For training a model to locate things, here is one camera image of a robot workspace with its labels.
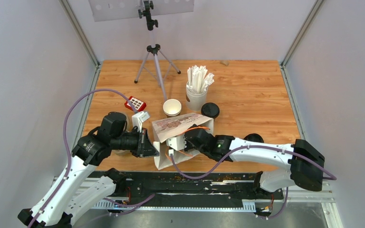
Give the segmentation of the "kraft paper takeout bag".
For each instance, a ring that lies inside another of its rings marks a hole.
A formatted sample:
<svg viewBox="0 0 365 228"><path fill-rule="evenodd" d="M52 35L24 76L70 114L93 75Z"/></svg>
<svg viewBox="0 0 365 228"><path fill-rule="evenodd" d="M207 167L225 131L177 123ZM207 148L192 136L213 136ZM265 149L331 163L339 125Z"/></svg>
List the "kraft paper takeout bag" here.
<svg viewBox="0 0 365 228"><path fill-rule="evenodd" d="M172 161L168 158L169 150L172 148L166 144L166 140L177 135L184 135L183 132L194 124L209 127L208 132L213 133L214 119L197 113L188 113L152 122L155 147L160 150L160 155L154 157L154 164L158 170L173 165ZM172 150L173 159L176 164L190 160L200 154L199 151L194 149L187 152L185 150Z"/></svg>

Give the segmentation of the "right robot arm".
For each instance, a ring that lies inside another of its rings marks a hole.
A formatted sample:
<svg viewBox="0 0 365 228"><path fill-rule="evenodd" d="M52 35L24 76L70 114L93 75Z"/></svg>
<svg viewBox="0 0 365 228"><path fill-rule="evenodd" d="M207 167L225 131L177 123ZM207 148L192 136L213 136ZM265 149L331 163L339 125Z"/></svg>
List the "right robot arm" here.
<svg viewBox="0 0 365 228"><path fill-rule="evenodd" d="M306 140L268 144L230 135L214 136L196 125L183 135L188 145L218 163L256 162L277 167L256 174L252 191L258 198L290 186L314 192L322 190L325 157Z"/></svg>

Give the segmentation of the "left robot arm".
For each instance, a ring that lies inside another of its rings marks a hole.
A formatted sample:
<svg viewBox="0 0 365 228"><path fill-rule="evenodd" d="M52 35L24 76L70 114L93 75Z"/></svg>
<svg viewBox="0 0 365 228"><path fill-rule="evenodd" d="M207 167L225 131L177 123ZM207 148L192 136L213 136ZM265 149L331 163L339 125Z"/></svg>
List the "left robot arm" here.
<svg viewBox="0 0 365 228"><path fill-rule="evenodd" d="M76 191L113 150L130 151L138 158L159 156L159 143L151 143L142 127L149 117L146 111L134 114L134 126L127 131L123 113L106 115L99 127L78 140L67 166L46 195L32 208L20 211L21 223L28 228L70 228L103 198L122 196L127 190L126 176L115 168L81 194L76 195Z"/></svg>

